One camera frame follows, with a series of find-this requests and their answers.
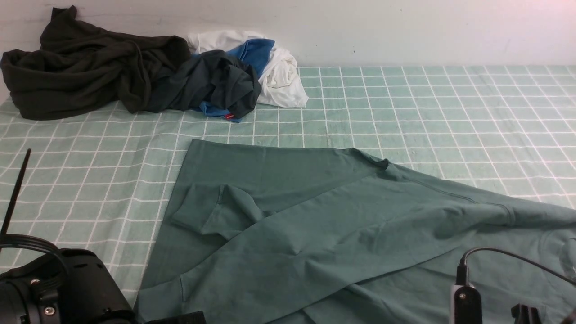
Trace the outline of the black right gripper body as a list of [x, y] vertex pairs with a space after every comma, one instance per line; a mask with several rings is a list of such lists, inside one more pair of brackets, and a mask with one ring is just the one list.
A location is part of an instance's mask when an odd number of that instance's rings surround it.
[[516, 304], [511, 308], [511, 315], [513, 324], [542, 324], [539, 310], [526, 304]]

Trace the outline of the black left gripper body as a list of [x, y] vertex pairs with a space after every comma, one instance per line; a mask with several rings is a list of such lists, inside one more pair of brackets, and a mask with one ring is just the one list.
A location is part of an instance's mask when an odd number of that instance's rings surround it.
[[60, 249], [68, 272], [56, 298], [35, 300], [32, 324], [141, 324], [103, 261], [85, 249]]

